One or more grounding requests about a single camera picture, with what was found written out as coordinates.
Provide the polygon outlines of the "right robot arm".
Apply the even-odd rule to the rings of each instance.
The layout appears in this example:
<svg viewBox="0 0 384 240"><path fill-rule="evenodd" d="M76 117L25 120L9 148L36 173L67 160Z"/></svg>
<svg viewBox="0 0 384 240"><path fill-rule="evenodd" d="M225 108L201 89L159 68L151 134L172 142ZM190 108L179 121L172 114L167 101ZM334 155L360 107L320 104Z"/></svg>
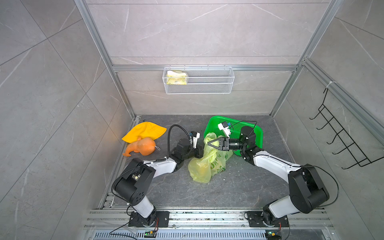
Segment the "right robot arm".
<svg viewBox="0 0 384 240"><path fill-rule="evenodd" d="M254 129L242 127L239 138L219 137L208 146L220 151L240 151L241 157L253 166L263 168L286 181L289 195L264 206L262 217L266 226L276 225L280 218L295 213L308 214L330 198L316 167L298 165L269 154L255 143Z"/></svg>

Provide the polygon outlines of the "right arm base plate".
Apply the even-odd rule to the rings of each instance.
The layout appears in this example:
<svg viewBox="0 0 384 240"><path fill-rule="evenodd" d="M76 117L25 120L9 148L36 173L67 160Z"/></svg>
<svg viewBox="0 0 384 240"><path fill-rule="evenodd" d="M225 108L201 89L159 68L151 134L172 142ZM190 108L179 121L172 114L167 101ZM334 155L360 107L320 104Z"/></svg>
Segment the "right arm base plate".
<svg viewBox="0 0 384 240"><path fill-rule="evenodd" d="M244 213L244 218L248 221L249 226L252 228L287 228L290 226L287 216L275 218L269 213L264 213L264 211L247 211Z"/></svg>

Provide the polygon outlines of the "yellow-green plastic bag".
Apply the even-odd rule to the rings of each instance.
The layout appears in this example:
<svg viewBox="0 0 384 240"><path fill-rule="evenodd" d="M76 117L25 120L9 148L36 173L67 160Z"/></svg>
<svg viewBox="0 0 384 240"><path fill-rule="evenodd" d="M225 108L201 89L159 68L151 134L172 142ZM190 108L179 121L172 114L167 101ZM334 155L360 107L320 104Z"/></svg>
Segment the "yellow-green plastic bag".
<svg viewBox="0 0 384 240"><path fill-rule="evenodd" d="M215 133L208 133L204 138L204 154L203 157L192 158L188 164L190 176L195 182L208 183L211 178L226 170L226 163L232 157L233 151L220 151L208 145L212 141L221 136Z"/></svg>

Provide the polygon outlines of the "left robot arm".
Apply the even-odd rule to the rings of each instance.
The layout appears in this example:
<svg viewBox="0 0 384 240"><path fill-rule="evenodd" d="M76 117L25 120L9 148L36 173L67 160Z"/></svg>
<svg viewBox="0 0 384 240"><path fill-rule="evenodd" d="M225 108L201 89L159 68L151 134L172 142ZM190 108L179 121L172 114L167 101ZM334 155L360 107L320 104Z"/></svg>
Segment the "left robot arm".
<svg viewBox="0 0 384 240"><path fill-rule="evenodd" d="M174 173L184 165L184 161L201 158L203 154L203 140L181 139L170 155L160 161L133 159L113 182L112 191L115 196L129 203L136 211L138 219L149 226L156 220L157 211L147 197L153 179Z"/></svg>

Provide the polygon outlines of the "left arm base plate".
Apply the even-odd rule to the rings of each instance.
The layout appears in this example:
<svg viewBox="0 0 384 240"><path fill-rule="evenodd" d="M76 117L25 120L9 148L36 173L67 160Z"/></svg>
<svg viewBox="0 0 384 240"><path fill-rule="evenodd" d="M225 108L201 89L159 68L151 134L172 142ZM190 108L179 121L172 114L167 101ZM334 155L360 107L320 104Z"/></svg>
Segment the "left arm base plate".
<svg viewBox="0 0 384 240"><path fill-rule="evenodd" d="M132 212L129 220L129 227L159 227L166 228L169 225L170 212L153 211L147 218L137 212Z"/></svg>

